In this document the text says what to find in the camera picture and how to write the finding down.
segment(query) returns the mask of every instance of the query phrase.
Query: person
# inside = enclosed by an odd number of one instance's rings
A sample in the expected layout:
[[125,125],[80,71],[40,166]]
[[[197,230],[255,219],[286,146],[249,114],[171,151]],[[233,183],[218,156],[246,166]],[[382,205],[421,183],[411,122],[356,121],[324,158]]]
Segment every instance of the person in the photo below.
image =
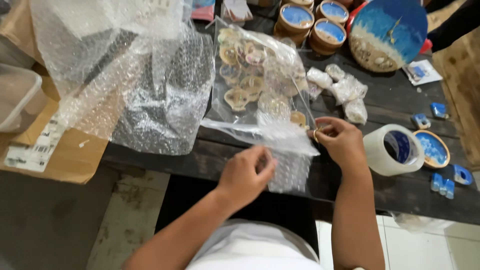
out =
[[[310,131],[309,136],[317,136],[343,175],[332,221],[334,267],[384,270],[362,133],[339,118],[321,117],[316,123],[327,126],[316,134]],[[287,228],[227,220],[254,202],[273,177],[277,161],[269,156],[262,146],[236,154],[225,165],[218,185],[135,251],[122,269],[322,269],[314,247]]]
[[[432,13],[451,4],[454,0],[432,0],[425,10]],[[427,38],[432,42],[432,52],[445,49],[457,39],[480,25],[480,0],[466,0],[446,21],[430,31]]]

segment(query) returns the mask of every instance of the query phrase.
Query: hand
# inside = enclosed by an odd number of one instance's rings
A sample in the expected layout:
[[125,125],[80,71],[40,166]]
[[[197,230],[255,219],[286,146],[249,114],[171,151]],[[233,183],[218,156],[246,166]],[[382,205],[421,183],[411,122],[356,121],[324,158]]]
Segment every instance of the hand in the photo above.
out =
[[330,157],[340,166],[342,170],[350,169],[353,166],[367,165],[367,156],[363,147],[363,136],[356,126],[345,120],[336,117],[320,117],[315,123],[328,124],[322,131],[317,131],[318,142],[325,146]]
[[[270,151],[262,146],[253,146],[236,154],[225,165],[214,192],[231,203],[234,212],[250,204],[274,175],[277,160],[271,156]],[[265,166],[260,162],[263,158],[267,159]]]

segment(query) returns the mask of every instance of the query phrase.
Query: red object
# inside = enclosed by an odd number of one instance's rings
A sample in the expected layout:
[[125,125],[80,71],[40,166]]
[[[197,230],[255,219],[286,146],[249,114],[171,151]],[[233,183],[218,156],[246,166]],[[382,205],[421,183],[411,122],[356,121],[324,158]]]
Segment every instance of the red object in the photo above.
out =
[[367,4],[368,4],[368,2],[365,1],[365,2],[363,2],[363,4],[361,4],[356,9],[354,9],[352,12],[350,12],[350,16],[348,17],[347,23],[345,24],[347,26],[346,29],[345,29],[347,31],[347,38],[348,38],[348,35],[350,34],[350,29],[352,28],[352,22],[353,22],[353,19],[355,19],[355,15],[357,15],[357,13]]
[[432,46],[433,46],[433,43],[427,38],[427,39],[425,40],[425,42],[423,43],[423,46],[421,47],[419,53],[424,53],[424,52],[426,52],[428,49],[431,49]]

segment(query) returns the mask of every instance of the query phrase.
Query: packing tape roll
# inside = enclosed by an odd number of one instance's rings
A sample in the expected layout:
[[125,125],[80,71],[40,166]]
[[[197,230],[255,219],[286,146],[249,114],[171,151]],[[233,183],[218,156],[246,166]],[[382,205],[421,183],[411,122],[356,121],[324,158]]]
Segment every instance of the packing tape roll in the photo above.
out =
[[420,141],[401,125],[385,125],[365,135],[363,144],[368,166],[380,175],[418,171],[425,160]]

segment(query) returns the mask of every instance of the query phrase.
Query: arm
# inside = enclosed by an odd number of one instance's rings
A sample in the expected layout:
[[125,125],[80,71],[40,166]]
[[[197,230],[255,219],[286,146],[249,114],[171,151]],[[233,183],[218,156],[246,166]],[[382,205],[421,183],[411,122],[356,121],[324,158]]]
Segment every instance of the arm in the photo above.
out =
[[276,166],[276,160],[270,160],[257,174],[255,167],[263,156],[269,156],[265,147],[252,147],[230,159],[218,186],[155,234],[122,269],[184,269],[221,223],[263,191]]
[[[384,270],[385,260],[375,216],[372,174],[368,168],[362,133],[334,117],[317,118],[328,126],[316,136],[343,174],[332,222],[332,253],[336,270],[362,267]],[[329,137],[325,134],[336,134]]]

